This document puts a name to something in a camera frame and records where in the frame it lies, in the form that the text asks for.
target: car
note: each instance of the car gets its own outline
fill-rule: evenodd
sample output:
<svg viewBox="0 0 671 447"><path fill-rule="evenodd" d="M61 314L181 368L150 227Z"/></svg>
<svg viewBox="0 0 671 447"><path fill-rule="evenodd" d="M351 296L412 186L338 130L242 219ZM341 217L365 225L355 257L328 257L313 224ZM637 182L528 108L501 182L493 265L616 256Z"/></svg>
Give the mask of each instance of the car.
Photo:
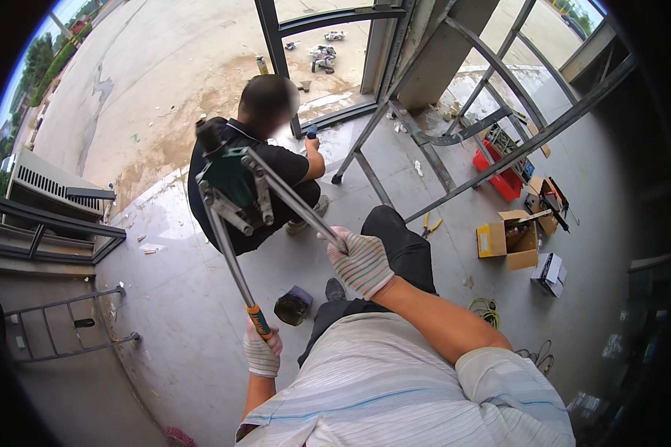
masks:
<svg viewBox="0 0 671 447"><path fill-rule="evenodd" d="M567 24L568 27L574 31L581 40L587 40L587 34L584 32L582 26L577 23L572 17L562 14L562 20Z"/></svg>

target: hand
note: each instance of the hand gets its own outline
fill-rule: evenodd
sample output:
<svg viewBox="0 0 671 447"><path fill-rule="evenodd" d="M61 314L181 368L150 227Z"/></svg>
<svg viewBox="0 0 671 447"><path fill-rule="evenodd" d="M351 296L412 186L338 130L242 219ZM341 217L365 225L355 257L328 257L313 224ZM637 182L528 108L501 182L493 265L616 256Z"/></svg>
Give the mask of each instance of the hand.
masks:
<svg viewBox="0 0 671 447"><path fill-rule="evenodd" d="M321 140L318 138L314 139L305 139L305 142L303 143L303 146L305 146L306 150L312 149L315 151L318 151L318 148L321 147Z"/></svg>
<svg viewBox="0 0 671 447"><path fill-rule="evenodd" d="M281 366L280 354L283 349L283 342L281 336L278 335L278 327L271 323L268 325L273 332L273 336L269 340L264 340L249 317L243 344L248 359L249 372L261 377L275 378L278 375L278 368Z"/></svg>
<svg viewBox="0 0 671 447"><path fill-rule="evenodd" d="M371 299L395 276L390 270L382 241L375 236L357 235L347 228L331 227L346 242L348 255L328 244L328 257L340 279L365 299Z"/></svg>

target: black pants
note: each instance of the black pants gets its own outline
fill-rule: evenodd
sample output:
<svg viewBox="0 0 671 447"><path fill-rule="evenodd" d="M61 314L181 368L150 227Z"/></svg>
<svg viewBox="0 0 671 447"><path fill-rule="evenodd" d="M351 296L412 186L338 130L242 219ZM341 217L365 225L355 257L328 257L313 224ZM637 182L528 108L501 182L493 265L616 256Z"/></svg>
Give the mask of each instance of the black pants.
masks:
<svg viewBox="0 0 671 447"><path fill-rule="evenodd" d="M313 208L315 204L318 203L318 199L321 197L321 187L318 186L318 183L315 180L308 180L307 182L299 183L293 187L293 192L300 195L301 198L308 204L309 207ZM227 223L226 228L229 232L229 237L231 238L231 245L234 247L234 252L236 255L241 255L259 248L261 244L264 243L273 233L275 233L279 228L283 227L286 222L293 220L294 222L302 222L303 219L291 210L286 203L284 203L276 194L271 192L271 205L273 206L273 224L271 226L263 226L254 230L251 236L244 236L244 234L236 229L236 227ZM209 241L219 249L218 244L216 244L216 237L211 231L211 227L208 222L206 225L199 222L206 237L209 238Z"/></svg>
<svg viewBox="0 0 671 447"><path fill-rule="evenodd" d="M393 272L421 291L436 293L432 280L430 243L410 231L398 212L385 205L375 207L368 215L361 235L377 236L383 241L388 263ZM328 301L318 308L313 321L313 332L305 352L298 358L298 365L311 352L313 345L333 323L345 316L365 312L390 312L389 309L364 299Z"/></svg>

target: shoe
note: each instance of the shoe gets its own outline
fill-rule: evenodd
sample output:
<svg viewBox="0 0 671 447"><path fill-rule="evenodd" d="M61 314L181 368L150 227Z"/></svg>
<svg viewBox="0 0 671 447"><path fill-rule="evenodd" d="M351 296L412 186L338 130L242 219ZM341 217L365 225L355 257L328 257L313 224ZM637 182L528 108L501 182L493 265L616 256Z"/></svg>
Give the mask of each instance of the shoe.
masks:
<svg viewBox="0 0 671 447"><path fill-rule="evenodd" d="M325 283L325 298L328 301L339 301L346 298L346 291L336 278L331 278Z"/></svg>
<svg viewBox="0 0 671 447"><path fill-rule="evenodd" d="M313 207L313 211L315 211L315 214L323 217L325 215L325 212L328 210L328 206L331 204L331 200L328 199L327 195L322 195L318 199L318 203L315 204ZM289 235L296 235L302 231L304 231L306 228L308 228L308 223L303 220L301 222L294 222L293 220L286 223L286 232Z"/></svg>

